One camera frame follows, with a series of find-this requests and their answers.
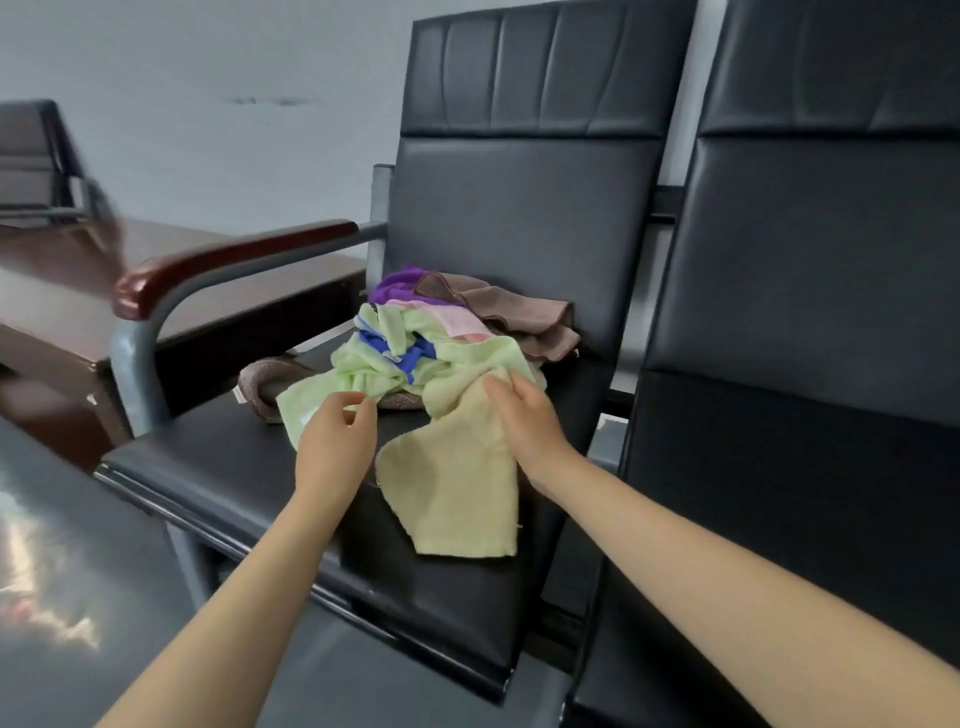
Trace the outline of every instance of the light green towel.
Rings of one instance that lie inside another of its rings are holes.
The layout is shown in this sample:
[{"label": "light green towel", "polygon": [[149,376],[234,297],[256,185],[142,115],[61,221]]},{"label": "light green towel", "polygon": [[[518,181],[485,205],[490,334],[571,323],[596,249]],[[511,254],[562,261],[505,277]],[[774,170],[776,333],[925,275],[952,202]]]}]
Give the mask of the light green towel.
[{"label": "light green towel", "polygon": [[446,335],[443,324],[419,308],[373,308],[364,303],[357,318],[383,335],[391,353],[405,353],[414,343],[415,331],[433,344],[437,358],[421,358],[410,384],[393,362],[354,333],[330,356],[333,369],[297,382],[276,398],[294,448],[313,413],[333,392],[363,392],[377,400],[393,392],[411,392],[423,397],[423,408],[436,419],[456,405],[471,382],[498,367],[537,381],[519,344],[510,336],[476,343],[457,341]]}]

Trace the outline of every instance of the hand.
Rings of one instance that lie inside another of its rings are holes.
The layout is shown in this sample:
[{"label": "hand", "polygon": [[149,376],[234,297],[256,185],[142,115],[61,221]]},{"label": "hand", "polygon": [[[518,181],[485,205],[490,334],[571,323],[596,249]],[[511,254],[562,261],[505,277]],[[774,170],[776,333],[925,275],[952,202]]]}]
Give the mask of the hand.
[{"label": "hand", "polygon": [[500,417],[516,462],[547,497],[555,473],[579,458],[566,441],[553,402],[525,376],[510,372],[513,387],[495,376],[484,378],[487,396]]},{"label": "hand", "polygon": [[[355,412],[344,409],[359,405]],[[376,402],[361,392],[326,398],[303,429],[297,451],[297,496],[328,507],[353,500],[376,451]]]}]

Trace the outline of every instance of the chair backrest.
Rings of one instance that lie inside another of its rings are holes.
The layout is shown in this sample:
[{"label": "chair backrest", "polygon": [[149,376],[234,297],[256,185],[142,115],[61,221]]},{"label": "chair backrest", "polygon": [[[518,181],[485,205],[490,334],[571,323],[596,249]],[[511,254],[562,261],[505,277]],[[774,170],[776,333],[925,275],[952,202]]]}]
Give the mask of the chair backrest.
[{"label": "chair backrest", "polygon": [[693,0],[564,2],[415,23],[387,266],[574,303],[614,361]]},{"label": "chair backrest", "polygon": [[[72,207],[69,179],[81,176],[53,101],[0,103],[0,207]],[[0,225],[12,227],[46,224],[29,217],[0,220]]]},{"label": "chair backrest", "polygon": [[645,367],[960,425],[960,5],[731,0]]}]

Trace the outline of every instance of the pink towel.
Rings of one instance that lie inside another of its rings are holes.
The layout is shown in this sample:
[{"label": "pink towel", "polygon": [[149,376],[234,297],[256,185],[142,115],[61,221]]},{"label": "pink towel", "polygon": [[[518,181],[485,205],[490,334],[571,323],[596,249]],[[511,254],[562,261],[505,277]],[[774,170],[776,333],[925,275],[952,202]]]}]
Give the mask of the pink towel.
[{"label": "pink towel", "polygon": [[463,336],[467,341],[477,342],[493,339],[494,334],[469,309],[457,305],[434,305],[423,301],[387,301],[387,305],[400,308],[419,308],[443,324],[446,335],[451,339]]}]

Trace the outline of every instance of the yellow towel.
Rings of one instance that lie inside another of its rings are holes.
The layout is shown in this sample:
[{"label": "yellow towel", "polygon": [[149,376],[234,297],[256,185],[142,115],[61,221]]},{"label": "yellow towel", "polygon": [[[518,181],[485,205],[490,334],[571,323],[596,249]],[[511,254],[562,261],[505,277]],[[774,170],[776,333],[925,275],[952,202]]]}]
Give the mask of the yellow towel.
[{"label": "yellow towel", "polygon": [[[509,381],[503,367],[486,374]],[[535,377],[545,387],[539,371]],[[483,378],[476,371],[448,377],[445,386],[461,388],[448,393],[454,406],[391,440],[376,456],[377,484],[417,553],[516,554],[516,461]]]}]

